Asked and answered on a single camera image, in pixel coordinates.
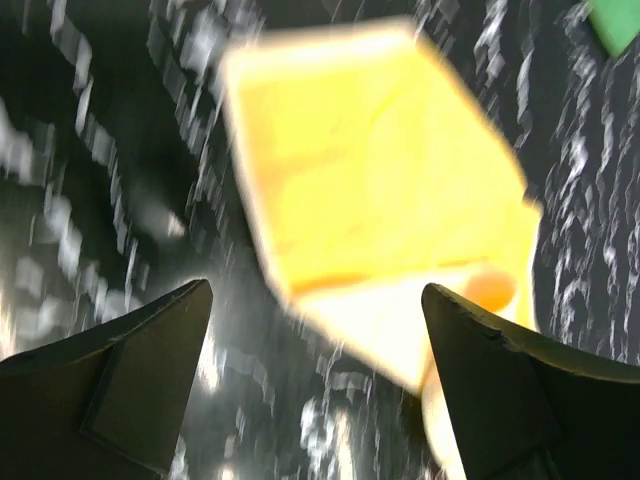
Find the yellow towel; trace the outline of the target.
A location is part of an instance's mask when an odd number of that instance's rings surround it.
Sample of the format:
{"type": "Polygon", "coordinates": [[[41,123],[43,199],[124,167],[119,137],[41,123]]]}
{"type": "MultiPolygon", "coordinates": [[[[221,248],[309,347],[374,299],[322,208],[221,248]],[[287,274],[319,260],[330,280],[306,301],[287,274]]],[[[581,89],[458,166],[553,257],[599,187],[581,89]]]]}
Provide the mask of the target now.
{"type": "Polygon", "coordinates": [[[220,63],[236,181],[280,305],[421,396],[464,477],[421,307],[438,283],[528,329],[541,210],[409,18],[270,33],[220,63]]]}

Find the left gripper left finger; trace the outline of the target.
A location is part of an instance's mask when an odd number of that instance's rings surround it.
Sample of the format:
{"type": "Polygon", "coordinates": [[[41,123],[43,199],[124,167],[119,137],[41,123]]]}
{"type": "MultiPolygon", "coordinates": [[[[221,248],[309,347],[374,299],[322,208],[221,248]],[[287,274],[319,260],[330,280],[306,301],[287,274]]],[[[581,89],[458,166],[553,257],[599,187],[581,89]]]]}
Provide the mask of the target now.
{"type": "Polygon", "coordinates": [[[198,279],[1,363],[4,479],[164,479],[212,306],[198,279]]]}

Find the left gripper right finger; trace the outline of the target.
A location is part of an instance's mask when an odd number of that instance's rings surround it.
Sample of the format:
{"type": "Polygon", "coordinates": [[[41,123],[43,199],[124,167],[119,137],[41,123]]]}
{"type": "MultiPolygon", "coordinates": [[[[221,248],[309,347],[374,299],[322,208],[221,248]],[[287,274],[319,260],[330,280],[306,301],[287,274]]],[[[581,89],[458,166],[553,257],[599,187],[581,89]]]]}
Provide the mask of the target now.
{"type": "Polygon", "coordinates": [[[469,479],[636,479],[639,369],[547,338],[451,290],[422,293],[469,479]]]}

